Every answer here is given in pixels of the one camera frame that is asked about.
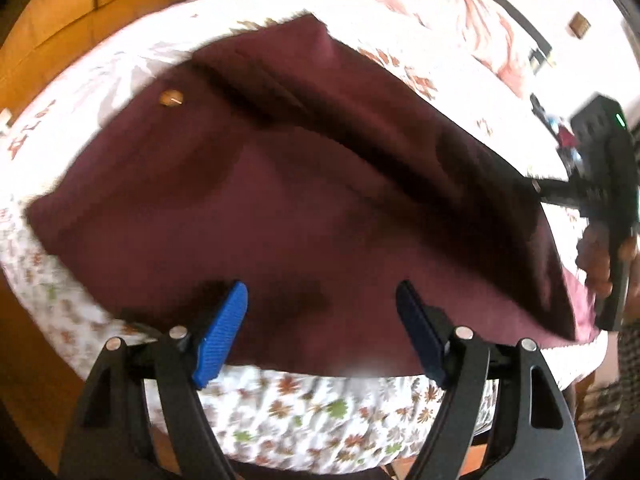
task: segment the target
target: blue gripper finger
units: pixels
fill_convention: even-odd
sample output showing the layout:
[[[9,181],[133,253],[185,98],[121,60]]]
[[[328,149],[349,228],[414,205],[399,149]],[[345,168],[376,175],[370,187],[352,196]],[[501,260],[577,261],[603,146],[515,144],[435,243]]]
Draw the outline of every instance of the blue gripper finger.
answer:
[[[248,303],[248,291],[236,282],[196,350],[196,369],[191,378],[197,389],[204,388],[220,373],[240,329]]]

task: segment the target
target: bed sheet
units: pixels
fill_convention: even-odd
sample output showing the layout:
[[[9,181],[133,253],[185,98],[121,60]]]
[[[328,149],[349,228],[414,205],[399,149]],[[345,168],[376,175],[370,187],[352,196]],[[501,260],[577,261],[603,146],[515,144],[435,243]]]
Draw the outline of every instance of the bed sheet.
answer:
[[[518,97],[529,98],[532,41],[493,0],[375,0],[447,35],[489,68]]]
[[[107,338],[143,333],[112,319],[46,254],[24,219],[82,147],[162,70],[203,44],[312,12],[337,40],[370,57],[523,174],[566,176],[555,142],[529,109],[465,50],[409,17],[368,0],[195,0],[146,16],[63,72],[17,119],[0,159],[0,258],[16,297],[57,353],[85,378]],[[562,260],[575,270],[584,225],[575,211],[545,206]],[[543,351],[561,388],[587,375],[606,351],[588,345]],[[164,428],[158,391],[146,384],[152,422]],[[488,381],[477,431],[494,414]],[[348,473],[414,455],[442,400],[425,376],[332,378],[223,367],[200,392],[225,454],[243,462]]]

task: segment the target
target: crumpled pink fabric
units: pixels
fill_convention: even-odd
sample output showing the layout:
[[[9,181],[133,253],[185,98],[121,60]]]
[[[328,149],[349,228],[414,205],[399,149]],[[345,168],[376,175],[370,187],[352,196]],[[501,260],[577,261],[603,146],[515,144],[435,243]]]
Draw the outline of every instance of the crumpled pink fabric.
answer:
[[[422,25],[466,48],[520,98],[533,76],[528,48],[519,46],[514,24],[493,0],[376,0],[415,17]]]

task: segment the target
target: maroon cloth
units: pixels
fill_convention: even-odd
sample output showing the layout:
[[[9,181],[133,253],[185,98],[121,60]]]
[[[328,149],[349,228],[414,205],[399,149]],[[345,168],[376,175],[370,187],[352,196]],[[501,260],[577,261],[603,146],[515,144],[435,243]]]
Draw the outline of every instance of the maroon cloth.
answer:
[[[184,103],[162,106],[167,89]],[[116,316],[185,323],[243,280],[230,364],[418,374],[394,303],[407,278],[495,342],[596,334],[526,179],[312,16],[166,72],[27,214]]]

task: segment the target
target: metal screw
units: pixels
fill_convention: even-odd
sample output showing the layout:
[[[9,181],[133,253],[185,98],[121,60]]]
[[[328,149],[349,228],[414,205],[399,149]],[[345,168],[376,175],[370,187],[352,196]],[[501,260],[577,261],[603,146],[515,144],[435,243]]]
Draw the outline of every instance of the metal screw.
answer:
[[[471,330],[468,326],[457,326],[456,327],[456,337],[458,339],[464,339],[468,341],[474,336],[474,331]]]
[[[121,344],[122,344],[122,340],[119,337],[112,337],[107,341],[106,347],[107,347],[107,350],[113,352],[114,350],[117,350],[118,348],[120,348]]]
[[[188,330],[182,325],[176,325],[171,330],[169,330],[169,337],[171,339],[182,339],[187,334]]]
[[[520,342],[520,344],[527,352],[535,352],[536,349],[538,348],[538,345],[536,345],[536,342],[533,341],[533,339],[529,339],[528,337],[524,338]]]

